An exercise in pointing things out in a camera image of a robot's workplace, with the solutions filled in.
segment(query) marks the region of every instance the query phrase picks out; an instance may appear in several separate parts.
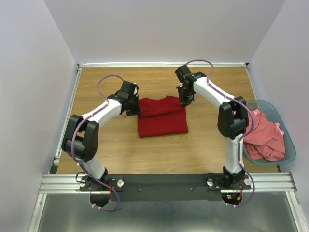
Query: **screw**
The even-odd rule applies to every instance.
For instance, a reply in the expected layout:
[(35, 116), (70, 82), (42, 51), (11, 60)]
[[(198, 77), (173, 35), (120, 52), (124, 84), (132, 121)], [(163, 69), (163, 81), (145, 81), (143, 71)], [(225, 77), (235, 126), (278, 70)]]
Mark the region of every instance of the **screw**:
[(80, 186), (80, 187), (85, 187), (85, 186), (86, 186), (86, 183), (84, 183), (84, 182), (79, 183), (79, 186)]
[(244, 182), (245, 182), (246, 185), (250, 185), (251, 184), (251, 180), (249, 180), (248, 178), (246, 178)]
[(211, 181), (211, 180), (207, 181), (207, 185), (208, 186), (213, 186), (213, 181)]
[(123, 180), (118, 180), (117, 181), (117, 185), (118, 185), (118, 187), (122, 187), (124, 185), (124, 181)]

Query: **white panel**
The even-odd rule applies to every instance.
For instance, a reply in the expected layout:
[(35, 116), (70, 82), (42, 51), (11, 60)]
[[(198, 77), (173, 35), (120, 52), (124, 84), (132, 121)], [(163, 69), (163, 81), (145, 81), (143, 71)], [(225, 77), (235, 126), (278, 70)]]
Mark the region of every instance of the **white panel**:
[(308, 57), (309, 3), (287, 0), (256, 51), (249, 74), (256, 96), (277, 108), (296, 147), (292, 171), (297, 197), (309, 220)]
[[(224, 167), (230, 172), (230, 173), (238, 173), (242, 170), (238, 163), (238, 140), (242, 136), (236, 136), (234, 140), (231, 140), (230, 138), (225, 138), (225, 164)], [(240, 145), (240, 153), (242, 154), (242, 142)], [(243, 164), (242, 156), (240, 156), (240, 162)]]
[(0, 7), (0, 231), (28, 231), (52, 164), (75, 61), (42, 0)]
[(284, 0), (45, 0), (78, 63), (249, 62)]
[(87, 163), (83, 162), (83, 166), (94, 178), (100, 180), (105, 172), (105, 167), (101, 164), (98, 156), (95, 155)]
[[(212, 85), (212, 87), (216, 88), (217, 90), (219, 90), (220, 92), (222, 92), (223, 94), (225, 94), (225, 96), (230, 97), (230, 98), (234, 98), (233, 95), (226, 93), (224, 90), (220, 89), (219, 87), (217, 87), (212, 81), (209, 80), (209, 84)], [(217, 110), (219, 110), (220, 105), (222, 105), (223, 102), (229, 102), (230, 100), (225, 98), (224, 96), (222, 96), (220, 93), (218, 93), (217, 91), (215, 91), (212, 87), (210, 87), (207, 84), (207, 78), (206, 77), (201, 77), (199, 79), (197, 79), (194, 83), (193, 83), (193, 90), (194, 92), (202, 95), (204, 98), (206, 98), (211, 104), (213, 104), (214, 107), (217, 108)]]
[[(93, 115), (96, 111), (102, 109), (103, 107), (105, 107), (104, 110), (102, 110), (102, 111), (96, 113), (95, 115)], [(105, 125), (105, 123), (107, 123), (113, 117), (116, 117), (116, 116), (120, 115), (121, 108), (122, 108), (121, 103), (119, 103), (116, 100), (109, 99), (108, 103), (107, 103), (107, 101), (105, 101), (103, 104), (99, 105), (94, 110), (90, 111), (87, 114), (82, 115), (82, 117), (86, 118), (86, 117), (88, 117), (90, 115), (93, 115), (88, 120), (89, 121), (97, 122), (99, 124), (99, 129), (101, 129)]]

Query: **wooden table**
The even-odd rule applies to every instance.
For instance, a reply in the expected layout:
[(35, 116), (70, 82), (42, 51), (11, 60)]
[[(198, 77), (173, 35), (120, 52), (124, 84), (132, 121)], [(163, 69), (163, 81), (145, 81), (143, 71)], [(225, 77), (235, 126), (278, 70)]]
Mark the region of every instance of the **wooden table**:
[[(109, 74), (138, 83), (140, 99), (161, 99), (178, 96), (176, 68), (83, 68), (72, 114), (90, 112), (104, 102), (98, 94), (98, 81)], [(210, 68), (192, 67), (193, 72), (207, 74)], [(254, 99), (250, 81), (243, 67), (215, 68), (211, 80), (226, 92), (245, 99)], [(111, 77), (101, 83), (101, 91), (110, 95), (120, 89), (121, 81)], [(137, 116), (117, 116), (99, 133), (97, 155), (111, 174), (172, 174), (222, 172), (225, 163), (225, 141), (217, 129), (218, 111), (205, 98), (196, 94), (196, 101), (186, 108), (187, 134), (140, 139)], [(277, 167), (257, 166), (244, 158), (250, 172), (277, 172)], [(73, 159), (62, 152), (58, 174), (80, 171)]]

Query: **plastic basket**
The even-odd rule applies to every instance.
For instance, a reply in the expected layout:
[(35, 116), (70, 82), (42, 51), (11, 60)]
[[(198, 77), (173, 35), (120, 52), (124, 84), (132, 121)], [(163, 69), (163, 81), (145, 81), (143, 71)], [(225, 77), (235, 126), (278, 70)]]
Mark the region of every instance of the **plastic basket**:
[(271, 162), (271, 161), (266, 160), (265, 158), (254, 160), (249, 156), (246, 150), (246, 147), (244, 145), (243, 152), (246, 154), (247, 158), (252, 163), (255, 163), (261, 166), (284, 165), (284, 164), (292, 162), (295, 159), (296, 150), (291, 140), (291, 137), (287, 129), (285, 128), (285, 125), (282, 122), (282, 119), (280, 118), (279, 113), (276, 110), (276, 108), (272, 104), (264, 100), (248, 100), (246, 101), (246, 103), (247, 103), (247, 107), (250, 110), (258, 109), (260, 112), (263, 112), (266, 115), (266, 118), (268, 121), (280, 123), (280, 129), (284, 132), (283, 139), (284, 139), (284, 145), (285, 145), (285, 157), (284, 159), (280, 161)]

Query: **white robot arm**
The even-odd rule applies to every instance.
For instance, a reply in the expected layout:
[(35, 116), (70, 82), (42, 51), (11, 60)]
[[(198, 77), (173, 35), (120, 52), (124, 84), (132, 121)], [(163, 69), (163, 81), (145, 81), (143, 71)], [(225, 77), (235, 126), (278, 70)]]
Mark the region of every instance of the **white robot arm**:
[(113, 117), (141, 114), (139, 107), (138, 86), (135, 83), (123, 81), (121, 89), (108, 97), (102, 105), (82, 116), (72, 115), (69, 118), (66, 132), (62, 141), (62, 150), (70, 156), (72, 138), (77, 126), (86, 120), (79, 129), (84, 131), (84, 137), (76, 136), (74, 141), (74, 154), (78, 163), (91, 176), (108, 184), (107, 169), (99, 161), (96, 152), (98, 148), (98, 131)]
[(239, 151), (238, 145), (242, 143), (242, 135), (246, 132), (249, 120), (247, 111), (231, 99), (236, 99), (244, 105), (246, 101), (242, 97), (235, 98), (224, 92), (207, 79), (204, 73), (192, 73), (187, 65), (179, 67), (175, 73), (180, 81), (177, 89), (183, 107), (191, 104), (195, 100), (194, 94), (198, 93), (219, 110), (218, 129), (225, 137), (226, 161), (223, 174), (209, 174), (208, 179), (219, 180), (214, 183), (218, 189), (220, 187), (228, 188), (239, 183), (245, 178), (245, 172), (243, 170), (242, 146)]
[[(201, 77), (197, 79), (193, 83), (193, 90), (194, 92), (202, 95), (204, 98), (206, 98), (208, 101), (210, 101), (218, 110), (220, 105), (224, 102), (229, 102), (229, 100), (225, 97), (223, 97), (221, 94), (213, 90), (206, 82), (206, 77)], [(227, 96), (234, 98), (234, 96), (225, 93)], [(242, 134), (239, 134), (235, 137), (235, 139), (225, 138), (225, 168), (230, 173), (238, 173), (242, 170), (242, 168), (239, 166), (238, 160), (237, 160), (237, 145), (238, 145), (238, 139), (242, 136)]]

